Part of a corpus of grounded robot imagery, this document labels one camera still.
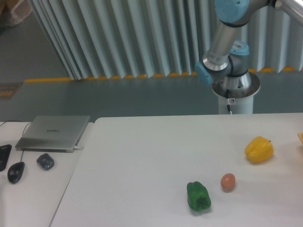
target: gray floor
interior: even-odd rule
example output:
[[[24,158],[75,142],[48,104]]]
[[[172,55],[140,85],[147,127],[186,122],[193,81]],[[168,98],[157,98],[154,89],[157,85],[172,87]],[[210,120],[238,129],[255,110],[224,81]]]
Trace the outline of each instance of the gray floor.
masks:
[[[254,113],[303,112],[303,72],[257,73],[261,90]],[[0,83],[67,77],[30,15],[0,35]],[[197,77],[24,83],[11,100],[0,100],[0,121],[32,121],[36,115],[99,117],[217,114],[211,87]]]

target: yellow floor stripe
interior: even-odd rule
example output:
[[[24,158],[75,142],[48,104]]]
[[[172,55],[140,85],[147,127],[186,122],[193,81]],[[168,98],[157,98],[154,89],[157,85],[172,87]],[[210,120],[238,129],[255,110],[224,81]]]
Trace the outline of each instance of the yellow floor stripe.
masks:
[[[285,68],[282,69],[282,71],[296,71],[296,69],[294,69],[292,67],[285,67]],[[249,69],[249,72],[255,73],[257,71],[254,70],[254,69]],[[273,69],[271,69],[271,68],[263,68],[259,72],[275,72],[275,71]],[[192,76],[196,76],[197,73],[196,72],[192,72],[191,75]],[[168,76],[169,77],[178,77],[178,76],[185,76],[186,77],[186,76],[189,76],[189,74],[187,72],[183,72],[181,75],[179,75],[177,73],[170,73]],[[160,74],[160,73],[155,74],[155,75],[152,76],[152,78],[162,78],[162,77],[164,77],[164,76],[162,74]],[[133,79],[133,78],[148,78],[148,77],[145,74],[139,75],[137,77],[134,77],[133,75],[127,75],[127,76],[124,77],[124,79]],[[103,80],[103,79],[107,79],[107,77],[102,76],[102,77],[97,78],[97,80]],[[109,79],[121,79],[121,77],[119,77],[119,76],[112,76]],[[96,78],[89,77],[89,78],[81,79],[81,80],[96,80]],[[70,79],[70,78],[26,79],[24,81],[24,83],[58,82],[58,81],[73,81],[73,80]]]
[[[71,78],[26,79],[24,83],[72,81]]]

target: green bell pepper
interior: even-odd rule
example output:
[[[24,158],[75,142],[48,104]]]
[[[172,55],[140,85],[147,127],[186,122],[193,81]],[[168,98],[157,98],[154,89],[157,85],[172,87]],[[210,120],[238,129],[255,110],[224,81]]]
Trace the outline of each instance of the green bell pepper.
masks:
[[[201,211],[211,206],[207,189],[198,181],[187,184],[187,202],[194,211]]]

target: laptop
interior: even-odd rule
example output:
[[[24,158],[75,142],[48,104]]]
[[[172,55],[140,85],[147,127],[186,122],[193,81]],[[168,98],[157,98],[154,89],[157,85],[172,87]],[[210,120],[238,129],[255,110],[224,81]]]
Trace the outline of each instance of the laptop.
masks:
[[[16,144],[17,150],[73,152],[90,116],[37,116]]]

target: cardboard box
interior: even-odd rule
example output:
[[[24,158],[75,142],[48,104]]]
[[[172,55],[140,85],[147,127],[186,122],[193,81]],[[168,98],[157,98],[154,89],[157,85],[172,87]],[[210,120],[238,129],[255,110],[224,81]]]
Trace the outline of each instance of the cardboard box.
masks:
[[[0,27],[15,26],[31,12],[28,0],[0,0]]]

